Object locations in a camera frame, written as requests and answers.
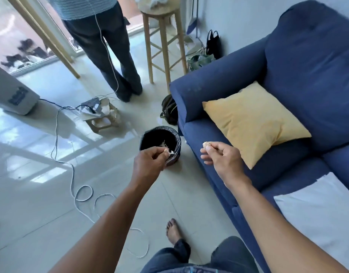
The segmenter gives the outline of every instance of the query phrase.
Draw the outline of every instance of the standing person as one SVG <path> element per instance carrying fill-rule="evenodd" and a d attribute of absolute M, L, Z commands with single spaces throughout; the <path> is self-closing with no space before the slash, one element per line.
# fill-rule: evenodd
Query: standing person
<path fill-rule="evenodd" d="M 117 97 L 129 102 L 143 91 L 130 54 L 126 18 L 117 0 L 48 0 L 74 40 L 101 71 Z M 109 58 L 111 50 L 120 61 L 121 76 Z"/>
<path fill-rule="evenodd" d="M 140 201 L 164 169 L 164 147 L 142 150 L 134 159 L 131 182 L 92 228 L 50 270 L 50 273 L 113 273 Z M 202 159 L 214 166 L 236 197 L 272 273 L 348 273 L 338 261 L 295 229 L 251 184 L 238 149 L 211 142 Z M 238 237 L 225 239 L 209 264 L 189 264 L 190 246 L 174 219 L 166 227 L 172 248 L 155 254 L 141 273 L 258 273 L 254 258 Z"/>

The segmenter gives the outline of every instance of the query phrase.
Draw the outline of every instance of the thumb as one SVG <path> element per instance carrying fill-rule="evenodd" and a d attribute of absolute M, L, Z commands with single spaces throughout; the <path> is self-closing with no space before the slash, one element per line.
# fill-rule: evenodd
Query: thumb
<path fill-rule="evenodd" d="M 207 154 L 211 157 L 214 163 L 221 157 L 217 150 L 214 149 L 212 146 L 206 146 L 205 150 L 207 151 Z"/>
<path fill-rule="evenodd" d="M 156 158 L 156 162 L 159 163 L 159 165 L 163 166 L 166 161 L 169 158 L 169 153 L 168 151 L 163 151 L 161 154 L 158 155 L 158 157 Z"/>

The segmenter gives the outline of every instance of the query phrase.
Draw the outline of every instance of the white pillow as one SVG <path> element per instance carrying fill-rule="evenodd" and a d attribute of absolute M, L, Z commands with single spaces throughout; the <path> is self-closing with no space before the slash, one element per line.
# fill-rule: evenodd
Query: white pillow
<path fill-rule="evenodd" d="M 290 224 L 349 270 L 349 190 L 333 173 L 274 200 Z"/>

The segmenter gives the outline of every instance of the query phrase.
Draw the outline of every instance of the dark pants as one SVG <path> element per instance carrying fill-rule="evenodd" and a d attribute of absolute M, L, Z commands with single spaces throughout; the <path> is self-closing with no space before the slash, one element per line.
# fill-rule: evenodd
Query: dark pants
<path fill-rule="evenodd" d="M 163 248 L 144 266 L 141 273 L 156 273 L 168 269 L 192 266 L 188 260 L 191 248 L 180 239 L 173 248 Z M 230 273 L 259 273 L 253 256 L 238 237 L 228 237 L 214 250 L 208 268 Z"/>
<path fill-rule="evenodd" d="M 130 54 L 129 37 L 119 3 L 113 8 L 96 15 L 101 34 L 120 61 L 121 76 L 108 58 L 107 47 L 102 43 L 95 15 L 77 20 L 63 20 L 63 24 L 87 54 L 88 58 L 100 69 L 110 87 L 123 101 L 129 101 L 131 94 L 141 94 L 140 77 Z"/>

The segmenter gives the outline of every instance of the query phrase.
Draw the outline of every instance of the white wall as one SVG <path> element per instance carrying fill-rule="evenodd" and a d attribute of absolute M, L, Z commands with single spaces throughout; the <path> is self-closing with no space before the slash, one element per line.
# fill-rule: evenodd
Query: white wall
<path fill-rule="evenodd" d="M 304 0 L 199 0 L 199 37 L 217 30 L 229 54 L 271 33 L 280 15 Z M 349 0 L 318 0 L 349 17 Z"/>

